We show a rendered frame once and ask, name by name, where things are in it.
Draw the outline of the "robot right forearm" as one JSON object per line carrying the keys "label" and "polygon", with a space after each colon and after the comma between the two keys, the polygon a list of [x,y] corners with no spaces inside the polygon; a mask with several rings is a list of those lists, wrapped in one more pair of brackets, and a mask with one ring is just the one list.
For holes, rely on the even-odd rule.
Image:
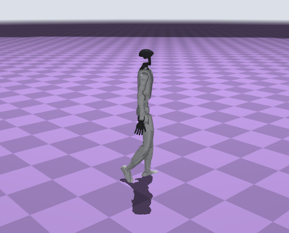
{"label": "robot right forearm", "polygon": [[139,120],[144,120],[144,115],[145,115],[145,103],[144,103],[144,96],[142,94],[140,94],[138,96],[138,99],[137,99],[137,105],[138,105],[138,109],[140,110],[139,111]]}

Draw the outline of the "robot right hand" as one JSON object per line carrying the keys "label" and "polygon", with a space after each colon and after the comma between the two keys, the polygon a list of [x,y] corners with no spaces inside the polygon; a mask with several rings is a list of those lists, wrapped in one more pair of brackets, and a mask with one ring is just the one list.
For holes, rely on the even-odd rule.
{"label": "robot right hand", "polygon": [[[144,118],[145,119],[145,118]],[[141,130],[142,130],[142,133],[141,133],[141,135],[143,135],[143,129],[144,129],[144,131],[146,132],[146,128],[145,128],[145,126],[144,126],[144,120],[142,121],[142,120],[139,120],[139,116],[138,116],[138,124],[136,125],[136,130],[135,130],[135,132],[134,133],[136,133],[136,131],[137,131],[137,134],[138,134],[138,132],[139,132],[139,135],[140,135],[140,133],[141,133]],[[137,130],[138,129],[138,130]],[[140,131],[139,131],[139,129],[140,129]]]}

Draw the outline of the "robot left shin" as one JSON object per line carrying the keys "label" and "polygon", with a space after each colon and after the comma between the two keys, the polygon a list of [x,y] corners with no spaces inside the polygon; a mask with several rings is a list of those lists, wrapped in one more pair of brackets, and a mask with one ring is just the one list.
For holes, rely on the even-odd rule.
{"label": "robot left shin", "polygon": [[145,162],[145,171],[148,173],[150,172],[151,160],[153,156],[153,145],[150,148],[148,156],[144,159]]}

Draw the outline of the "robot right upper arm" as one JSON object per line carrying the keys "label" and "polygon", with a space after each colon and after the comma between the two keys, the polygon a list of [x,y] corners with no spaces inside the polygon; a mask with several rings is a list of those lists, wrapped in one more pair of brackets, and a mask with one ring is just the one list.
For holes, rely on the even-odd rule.
{"label": "robot right upper arm", "polygon": [[138,87],[138,92],[137,92],[137,98],[140,94],[144,96],[144,100],[146,99],[146,96],[143,94],[146,84],[148,81],[149,75],[147,72],[142,72],[139,77],[139,87]]}

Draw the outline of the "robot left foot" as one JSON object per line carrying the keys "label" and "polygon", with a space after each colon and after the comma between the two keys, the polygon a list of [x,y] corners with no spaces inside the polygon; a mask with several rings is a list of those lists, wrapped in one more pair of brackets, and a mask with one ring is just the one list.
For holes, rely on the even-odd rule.
{"label": "robot left foot", "polygon": [[158,172],[157,170],[150,170],[150,172],[148,172],[148,173],[146,171],[143,171],[142,176],[152,175],[152,174],[155,174],[157,172]]}

